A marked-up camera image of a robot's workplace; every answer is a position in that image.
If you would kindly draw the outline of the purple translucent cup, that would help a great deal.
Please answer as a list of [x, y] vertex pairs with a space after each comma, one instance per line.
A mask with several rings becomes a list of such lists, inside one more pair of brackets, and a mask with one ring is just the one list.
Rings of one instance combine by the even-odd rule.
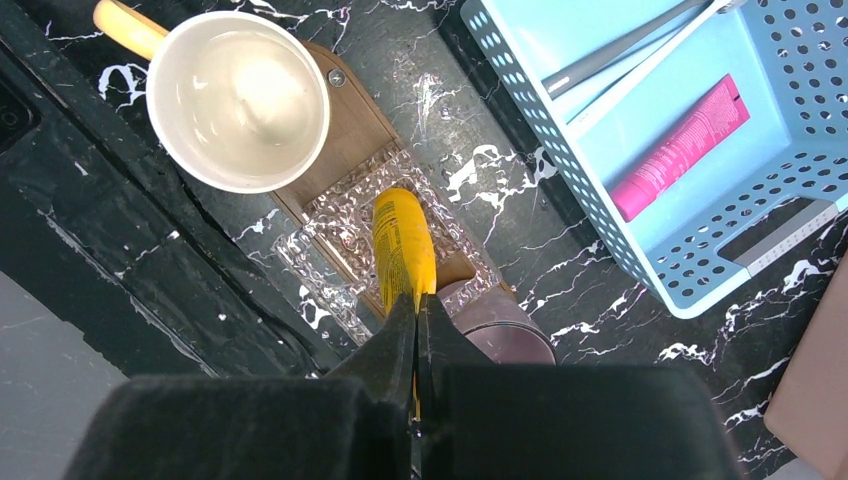
[[470, 283], [459, 280], [440, 288], [437, 295], [457, 330], [489, 359], [499, 364], [557, 362], [548, 337], [518, 305], [514, 295], [498, 284], [455, 309], [449, 298]]

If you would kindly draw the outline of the brown wooden oval tray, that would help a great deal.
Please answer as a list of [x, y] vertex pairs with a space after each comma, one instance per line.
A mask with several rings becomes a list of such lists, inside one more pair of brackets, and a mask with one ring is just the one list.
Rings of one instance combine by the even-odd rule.
[[325, 76], [331, 116], [314, 164], [272, 194], [297, 227], [275, 245], [287, 269], [339, 324], [357, 323], [356, 308], [362, 305], [384, 318], [374, 277], [371, 217], [375, 198], [398, 187], [412, 191], [422, 204], [434, 241], [438, 286], [457, 287], [445, 302], [450, 313], [492, 288], [507, 290], [485, 248], [405, 149], [349, 66], [325, 47], [304, 46]]

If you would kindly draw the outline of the light blue plastic basket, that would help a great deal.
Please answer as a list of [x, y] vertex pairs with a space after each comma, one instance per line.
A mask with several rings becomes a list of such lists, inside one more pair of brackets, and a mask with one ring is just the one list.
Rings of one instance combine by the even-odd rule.
[[[703, 6], [552, 99], [542, 81], [671, 8], [668, 1], [468, 1], [461, 19], [621, 268], [679, 318], [847, 208], [847, 5], [744, 1], [709, 18], [582, 135], [569, 123]], [[724, 75], [749, 120], [634, 220], [610, 193]]]

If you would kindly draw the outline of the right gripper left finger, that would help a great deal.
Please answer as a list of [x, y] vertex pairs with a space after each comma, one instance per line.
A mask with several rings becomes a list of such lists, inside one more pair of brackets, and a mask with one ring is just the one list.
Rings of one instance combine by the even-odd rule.
[[115, 388], [69, 479], [407, 479], [416, 320], [383, 328], [319, 379], [142, 376]]

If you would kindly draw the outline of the cream yellow mug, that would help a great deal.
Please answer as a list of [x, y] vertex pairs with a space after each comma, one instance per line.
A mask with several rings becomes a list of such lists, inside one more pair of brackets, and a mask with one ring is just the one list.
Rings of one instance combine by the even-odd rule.
[[239, 194], [299, 179], [328, 137], [324, 76], [282, 27], [239, 11], [191, 17], [172, 30], [119, 1], [95, 6], [96, 27], [148, 60], [146, 108], [171, 158], [197, 180]]

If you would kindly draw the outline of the pink toothpaste tube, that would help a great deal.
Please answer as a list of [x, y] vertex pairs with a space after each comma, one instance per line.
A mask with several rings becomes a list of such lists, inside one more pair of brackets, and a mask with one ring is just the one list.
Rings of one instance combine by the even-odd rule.
[[738, 87], [724, 75], [612, 190], [630, 222], [750, 118]]

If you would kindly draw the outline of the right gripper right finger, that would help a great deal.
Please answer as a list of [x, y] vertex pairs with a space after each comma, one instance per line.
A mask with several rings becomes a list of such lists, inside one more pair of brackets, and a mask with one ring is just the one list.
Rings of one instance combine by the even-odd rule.
[[496, 364], [421, 299], [418, 392], [427, 479], [739, 479], [691, 372], [651, 365]]

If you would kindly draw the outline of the clear plastic package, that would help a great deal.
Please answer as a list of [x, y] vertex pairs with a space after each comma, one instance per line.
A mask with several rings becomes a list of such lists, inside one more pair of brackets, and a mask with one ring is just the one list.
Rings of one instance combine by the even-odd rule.
[[434, 242], [440, 284], [454, 284], [443, 304], [460, 312], [502, 284], [484, 247], [466, 230], [450, 203], [410, 153], [390, 144], [319, 194], [305, 208], [304, 224], [277, 238], [273, 249], [286, 269], [330, 314], [355, 345], [372, 335], [359, 307], [377, 319], [383, 308], [372, 243], [374, 204], [389, 188], [404, 188], [419, 200]]

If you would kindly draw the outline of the yellow toothpaste tube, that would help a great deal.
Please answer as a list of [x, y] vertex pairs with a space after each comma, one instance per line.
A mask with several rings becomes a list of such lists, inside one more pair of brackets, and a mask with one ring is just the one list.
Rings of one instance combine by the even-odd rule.
[[437, 291], [437, 268], [427, 219], [412, 192], [389, 188], [376, 198], [372, 241], [384, 310], [405, 293], [418, 311], [422, 296]]

